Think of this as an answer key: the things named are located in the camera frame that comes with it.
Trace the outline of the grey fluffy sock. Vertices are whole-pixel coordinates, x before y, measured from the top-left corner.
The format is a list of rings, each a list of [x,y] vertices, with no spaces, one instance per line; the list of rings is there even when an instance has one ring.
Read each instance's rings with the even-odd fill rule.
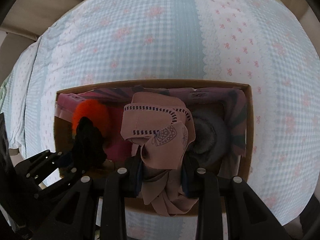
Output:
[[[231,135],[222,117],[212,109],[198,108],[192,112],[195,140],[186,154],[194,157],[204,168],[217,166],[229,152]]]

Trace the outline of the pink patterned cloth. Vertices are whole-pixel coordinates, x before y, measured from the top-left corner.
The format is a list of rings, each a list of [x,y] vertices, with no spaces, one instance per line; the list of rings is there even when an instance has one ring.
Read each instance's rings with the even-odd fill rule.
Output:
[[[181,166],[187,147],[195,140],[193,117],[179,98],[138,92],[124,107],[121,136],[133,144],[145,166],[140,195],[162,216],[187,213],[197,202],[185,196]]]

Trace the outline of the magenta zip pouch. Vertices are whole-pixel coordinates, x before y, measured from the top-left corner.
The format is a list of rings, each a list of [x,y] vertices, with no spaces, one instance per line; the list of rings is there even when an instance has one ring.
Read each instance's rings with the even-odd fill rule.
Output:
[[[121,136],[121,126],[123,120],[122,105],[108,105],[109,113],[108,137],[104,145],[104,151],[108,160],[114,162],[124,162],[131,157],[132,143],[126,141]]]

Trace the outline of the orange green plush toy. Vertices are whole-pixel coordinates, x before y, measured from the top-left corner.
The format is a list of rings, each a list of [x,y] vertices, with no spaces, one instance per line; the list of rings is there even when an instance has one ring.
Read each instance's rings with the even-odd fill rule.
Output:
[[[72,132],[82,118],[87,118],[96,127],[102,137],[114,144],[118,140],[119,126],[121,125],[122,110],[113,104],[106,104],[97,99],[87,99],[79,103],[72,116]]]

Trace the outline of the open cardboard box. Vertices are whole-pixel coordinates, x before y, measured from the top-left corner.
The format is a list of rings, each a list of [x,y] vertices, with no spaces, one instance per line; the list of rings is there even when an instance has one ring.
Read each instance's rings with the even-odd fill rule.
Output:
[[[102,133],[108,159],[141,155],[147,168],[168,170],[187,156],[218,176],[247,179],[253,151],[248,84],[208,80],[134,80],[60,90],[55,147],[68,150],[82,117]]]

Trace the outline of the blue checkered bedsheet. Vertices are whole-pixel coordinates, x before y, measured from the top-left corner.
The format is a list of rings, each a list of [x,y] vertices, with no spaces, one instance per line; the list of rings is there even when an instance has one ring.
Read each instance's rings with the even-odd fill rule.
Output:
[[[59,90],[120,80],[249,84],[248,184],[281,224],[319,176],[319,57],[278,0],[85,0],[22,53],[1,86],[10,148],[55,150]]]

